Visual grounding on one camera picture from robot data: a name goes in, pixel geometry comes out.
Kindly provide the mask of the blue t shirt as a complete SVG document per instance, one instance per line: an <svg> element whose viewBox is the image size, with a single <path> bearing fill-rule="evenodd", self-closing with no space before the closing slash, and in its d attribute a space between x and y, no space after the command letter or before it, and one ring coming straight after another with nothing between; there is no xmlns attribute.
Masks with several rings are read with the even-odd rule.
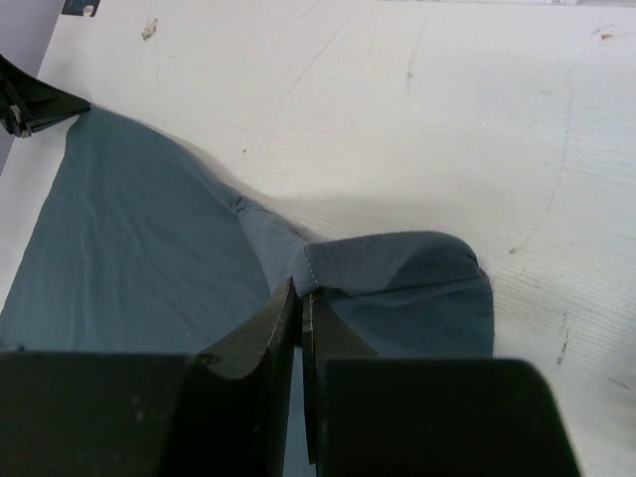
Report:
<svg viewBox="0 0 636 477"><path fill-rule="evenodd" d="M232 476L205 427L197 354L286 279L296 332L284 461L307 444L302 299L324 290L374 359L330 360L327 476L479 467L452 388L493 353L473 250L437 232L319 240L205 173L162 134L103 109L69 131L1 313L5 476Z"/></svg>

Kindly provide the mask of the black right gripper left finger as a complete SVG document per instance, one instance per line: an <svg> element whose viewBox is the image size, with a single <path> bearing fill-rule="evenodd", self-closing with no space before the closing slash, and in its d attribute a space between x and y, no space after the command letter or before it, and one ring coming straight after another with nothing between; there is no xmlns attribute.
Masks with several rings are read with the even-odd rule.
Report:
<svg viewBox="0 0 636 477"><path fill-rule="evenodd" d="M204 405L205 427L232 476L283 474L295 305L288 278L252 318L197 354L213 386Z"/></svg>

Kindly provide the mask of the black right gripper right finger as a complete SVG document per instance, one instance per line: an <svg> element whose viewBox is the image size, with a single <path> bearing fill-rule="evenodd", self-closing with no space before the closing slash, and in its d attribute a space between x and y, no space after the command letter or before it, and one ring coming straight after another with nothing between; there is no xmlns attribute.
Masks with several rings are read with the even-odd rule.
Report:
<svg viewBox="0 0 636 477"><path fill-rule="evenodd" d="M302 299L300 324L305 434L309 462L318 465L325 420L324 370L330 360L374 359L379 353L334 311L324 290Z"/></svg>

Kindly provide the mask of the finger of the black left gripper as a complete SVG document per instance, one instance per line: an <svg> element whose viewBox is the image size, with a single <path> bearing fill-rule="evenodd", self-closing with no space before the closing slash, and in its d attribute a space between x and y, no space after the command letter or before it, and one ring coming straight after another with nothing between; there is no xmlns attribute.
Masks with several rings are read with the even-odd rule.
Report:
<svg viewBox="0 0 636 477"><path fill-rule="evenodd" d="M90 103L23 72L1 57L1 115L19 110L22 117L72 116L90 110Z"/></svg>
<svg viewBox="0 0 636 477"><path fill-rule="evenodd" d="M9 135L28 138L79 114L82 114L81 107L27 110L18 106L8 106L1 108L1 124Z"/></svg>

